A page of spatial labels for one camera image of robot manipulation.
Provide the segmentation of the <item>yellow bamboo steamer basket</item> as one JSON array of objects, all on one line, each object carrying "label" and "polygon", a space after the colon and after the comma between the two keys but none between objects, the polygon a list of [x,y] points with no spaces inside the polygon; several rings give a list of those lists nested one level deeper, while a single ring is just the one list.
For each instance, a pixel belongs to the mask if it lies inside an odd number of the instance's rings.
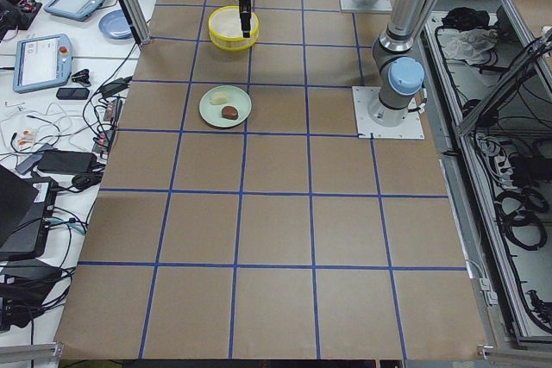
[{"label": "yellow bamboo steamer basket", "polygon": [[238,52],[249,49],[260,35],[260,21],[255,13],[251,14],[251,31],[248,38],[243,36],[242,25],[237,6],[225,6],[216,9],[208,19],[211,42],[224,51]]}]

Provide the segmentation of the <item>white steamed bun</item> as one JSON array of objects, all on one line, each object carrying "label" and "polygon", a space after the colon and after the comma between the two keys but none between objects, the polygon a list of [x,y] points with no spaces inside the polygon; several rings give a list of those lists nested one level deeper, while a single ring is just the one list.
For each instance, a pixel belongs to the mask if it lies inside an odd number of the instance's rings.
[{"label": "white steamed bun", "polygon": [[228,95],[224,91],[215,91],[210,96],[210,104],[211,105],[222,105],[229,101]]}]

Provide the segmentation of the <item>brown steamed bun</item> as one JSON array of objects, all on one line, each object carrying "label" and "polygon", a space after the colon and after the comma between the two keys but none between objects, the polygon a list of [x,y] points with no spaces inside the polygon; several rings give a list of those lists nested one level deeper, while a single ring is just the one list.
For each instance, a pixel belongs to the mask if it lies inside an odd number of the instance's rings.
[{"label": "brown steamed bun", "polygon": [[230,105],[224,106],[222,108],[221,115],[223,119],[228,120],[237,120],[239,118],[238,109]]}]

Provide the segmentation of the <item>light green plate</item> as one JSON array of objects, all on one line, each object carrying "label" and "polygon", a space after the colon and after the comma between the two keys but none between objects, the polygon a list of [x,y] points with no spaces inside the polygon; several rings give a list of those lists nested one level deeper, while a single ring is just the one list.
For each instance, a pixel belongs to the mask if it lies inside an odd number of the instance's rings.
[{"label": "light green plate", "polygon": [[244,122],[252,109],[249,95],[241,88],[222,85],[208,90],[201,98],[199,112],[211,126],[232,128]]}]

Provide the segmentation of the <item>blue plate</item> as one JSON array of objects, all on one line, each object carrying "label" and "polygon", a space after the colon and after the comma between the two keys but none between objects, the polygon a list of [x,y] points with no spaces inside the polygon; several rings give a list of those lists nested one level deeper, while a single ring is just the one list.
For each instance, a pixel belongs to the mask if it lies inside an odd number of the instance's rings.
[{"label": "blue plate", "polygon": [[121,9],[103,16],[98,23],[98,28],[103,35],[113,40],[124,40],[132,36],[131,28]]}]

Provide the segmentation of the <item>lower blue teach pendant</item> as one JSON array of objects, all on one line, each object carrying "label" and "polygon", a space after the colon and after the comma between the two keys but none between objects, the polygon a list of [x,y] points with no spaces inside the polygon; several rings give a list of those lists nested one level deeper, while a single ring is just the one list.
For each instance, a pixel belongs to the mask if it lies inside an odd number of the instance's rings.
[{"label": "lower blue teach pendant", "polygon": [[67,84],[72,73],[72,43],[66,34],[18,41],[13,90],[28,93]]}]

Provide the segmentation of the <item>black laptop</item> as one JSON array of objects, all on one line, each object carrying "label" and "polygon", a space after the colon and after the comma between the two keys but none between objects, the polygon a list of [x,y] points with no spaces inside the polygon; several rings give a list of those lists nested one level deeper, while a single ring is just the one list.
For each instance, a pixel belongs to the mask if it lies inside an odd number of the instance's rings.
[{"label": "black laptop", "polygon": [[40,257],[47,244],[56,200],[52,178],[20,178],[1,168],[1,260]]}]

